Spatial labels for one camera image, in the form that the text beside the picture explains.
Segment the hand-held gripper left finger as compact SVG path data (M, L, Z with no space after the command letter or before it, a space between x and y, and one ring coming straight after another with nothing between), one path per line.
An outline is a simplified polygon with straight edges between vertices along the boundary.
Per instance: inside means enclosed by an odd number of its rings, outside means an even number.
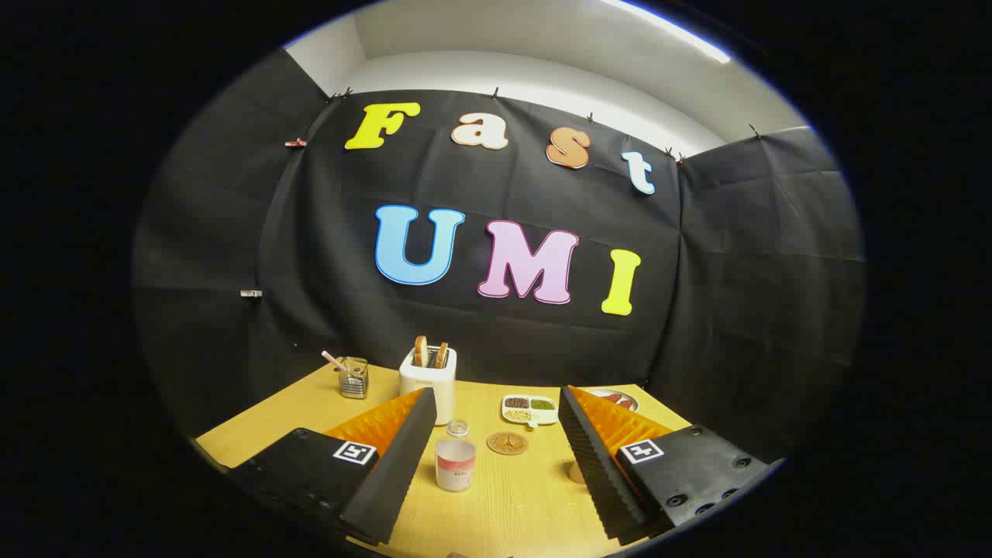
M228 474L310 529L385 544L435 423L435 392L422 387L325 433L295 428Z

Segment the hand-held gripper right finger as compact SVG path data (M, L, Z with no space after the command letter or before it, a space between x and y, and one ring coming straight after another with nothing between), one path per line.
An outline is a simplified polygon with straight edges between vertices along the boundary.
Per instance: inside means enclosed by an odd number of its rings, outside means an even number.
M559 421L606 536L673 536L715 515L773 472L705 426L667 428L574 386Z

